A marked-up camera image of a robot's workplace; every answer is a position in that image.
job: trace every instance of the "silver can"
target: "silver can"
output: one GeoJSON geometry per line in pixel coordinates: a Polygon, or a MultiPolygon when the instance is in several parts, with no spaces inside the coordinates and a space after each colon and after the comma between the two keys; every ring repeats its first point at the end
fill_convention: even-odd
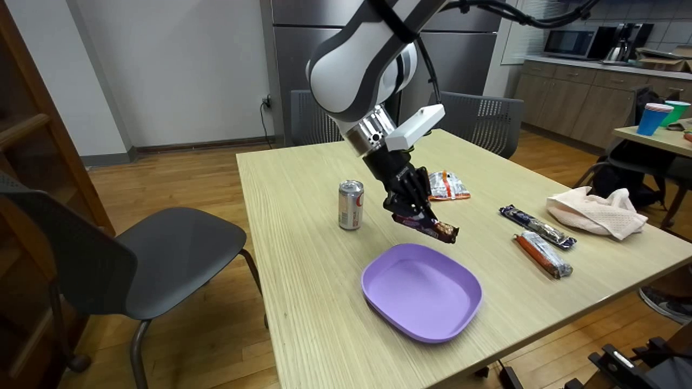
{"type": "Polygon", "coordinates": [[[340,228],[354,232],[364,221],[364,184],[346,179],[340,184],[340,228]]]}

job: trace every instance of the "light wood table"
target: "light wood table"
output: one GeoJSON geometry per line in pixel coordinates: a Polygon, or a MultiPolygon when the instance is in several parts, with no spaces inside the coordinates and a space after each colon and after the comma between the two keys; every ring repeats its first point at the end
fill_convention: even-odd
{"type": "Polygon", "coordinates": [[[643,136],[636,134],[636,128],[616,128],[612,136],[663,150],[683,157],[692,157],[692,142],[683,138],[683,133],[671,133],[660,128],[653,133],[653,136],[643,136]]]}
{"type": "Polygon", "coordinates": [[[470,187],[472,200],[434,206],[442,221],[460,228],[457,245],[396,226],[380,208],[384,190],[346,142],[238,156],[280,387],[429,387],[692,257],[689,243],[651,226],[626,243],[570,232],[579,243],[564,257],[575,272],[554,282],[513,243],[522,228],[498,209],[514,203],[549,221],[544,200],[564,187],[442,130],[415,144],[413,164],[451,170],[470,187]],[[366,184],[358,232],[338,228],[344,179],[366,184]],[[479,280],[479,313],[455,341],[409,341],[366,305],[364,269],[399,243],[442,250],[479,280]]]}

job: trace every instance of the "towel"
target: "towel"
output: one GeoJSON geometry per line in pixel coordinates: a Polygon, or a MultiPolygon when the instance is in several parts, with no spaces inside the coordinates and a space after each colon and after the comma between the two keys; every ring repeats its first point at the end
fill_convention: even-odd
{"type": "Polygon", "coordinates": [[[551,197],[546,211],[562,226],[616,240],[643,232],[647,217],[633,209],[626,188],[610,192],[607,200],[588,195],[588,190],[588,187],[582,187],[551,197]]]}

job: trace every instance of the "purple plate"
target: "purple plate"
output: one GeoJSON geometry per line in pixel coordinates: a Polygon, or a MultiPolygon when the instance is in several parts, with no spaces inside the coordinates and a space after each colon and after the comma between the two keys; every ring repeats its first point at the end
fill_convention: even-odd
{"type": "Polygon", "coordinates": [[[477,280],[443,254],[397,245],[362,276],[370,308],[407,338],[424,343],[455,340],[477,313],[477,280]]]}

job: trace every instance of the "wooden cabinet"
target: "wooden cabinet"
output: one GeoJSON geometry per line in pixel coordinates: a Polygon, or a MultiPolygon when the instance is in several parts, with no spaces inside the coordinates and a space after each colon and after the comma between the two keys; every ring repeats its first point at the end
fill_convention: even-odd
{"type": "Polygon", "coordinates": [[[516,98],[525,102],[523,124],[606,150],[612,130],[632,124],[633,95],[644,86],[692,102],[692,81],[536,60],[522,67],[516,98]]]}
{"type": "MultiPolygon", "coordinates": [[[[87,169],[0,2],[0,170],[41,188],[85,221],[113,233],[87,169]]],[[[0,208],[0,387],[53,387],[63,369],[48,310],[50,274],[36,259],[36,235],[0,208]]],[[[71,340],[85,318],[65,308],[71,340]]]]}

